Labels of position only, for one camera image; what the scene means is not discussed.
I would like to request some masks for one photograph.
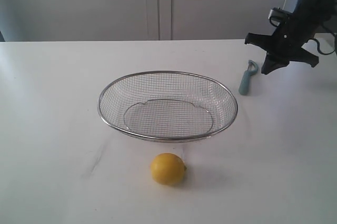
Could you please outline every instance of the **lemon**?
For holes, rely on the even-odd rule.
[[[183,160],[171,153],[159,154],[151,163],[152,178],[162,185],[178,184],[184,178],[185,170]]]

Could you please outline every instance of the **oval mesh basket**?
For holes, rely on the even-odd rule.
[[[144,72],[110,83],[98,99],[109,126],[133,137],[187,142],[216,134],[237,115],[233,94],[221,83],[183,72]]]

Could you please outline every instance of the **vegetable peeler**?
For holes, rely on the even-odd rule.
[[[259,66],[257,65],[257,63],[255,63],[253,60],[249,60],[248,61],[248,68],[243,73],[241,84],[240,84],[240,87],[239,87],[239,93],[241,95],[247,95],[247,93],[249,91],[249,83],[250,83],[251,76],[255,75],[258,70],[259,70]]]

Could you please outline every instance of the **cabinet door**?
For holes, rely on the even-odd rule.
[[[158,39],[157,0],[6,2],[26,40]]]
[[[272,7],[285,0],[172,0],[172,39],[234,39],[269,34]]]

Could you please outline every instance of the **wire mesh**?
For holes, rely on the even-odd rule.
[[[219,82],[181,72],[145,72],[109,84],[98,112],[111,127],[152,141],[191,141],[227,128],[237,102]]]

